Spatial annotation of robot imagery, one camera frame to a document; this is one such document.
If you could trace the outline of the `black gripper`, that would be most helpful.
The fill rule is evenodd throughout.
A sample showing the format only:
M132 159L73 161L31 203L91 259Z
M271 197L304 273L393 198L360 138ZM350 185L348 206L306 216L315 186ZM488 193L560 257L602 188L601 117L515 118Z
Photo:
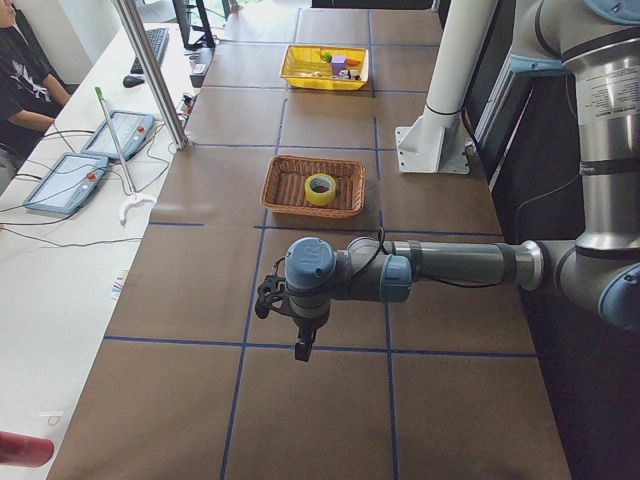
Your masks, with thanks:
M329 319L328 314L315 317L294 316L293 321L298 327L297 341L294 345L294 358L297 361L308 362L311 356L311 343L315 342L317 331Z

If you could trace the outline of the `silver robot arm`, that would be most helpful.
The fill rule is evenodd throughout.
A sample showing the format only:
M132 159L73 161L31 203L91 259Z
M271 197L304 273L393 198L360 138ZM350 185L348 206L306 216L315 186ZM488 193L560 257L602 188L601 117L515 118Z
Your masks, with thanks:
M550 289L619 328L639 327L639 5L635 1L520 1L510 68L570 74L578 124L584 213L574 240L464 244L357 238L344 250L306 237L275 265L277 288L259 316L298 328L294 356L308 361L335 300L397 303L420 280L461 288L514 283Z

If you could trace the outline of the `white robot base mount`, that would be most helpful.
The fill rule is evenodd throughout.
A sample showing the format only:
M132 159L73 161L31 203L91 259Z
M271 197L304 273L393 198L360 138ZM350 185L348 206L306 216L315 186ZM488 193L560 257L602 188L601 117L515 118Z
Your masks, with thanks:
M467 174L464 100L491 25L496 0L453 0L423 113L395 129L399 171Z

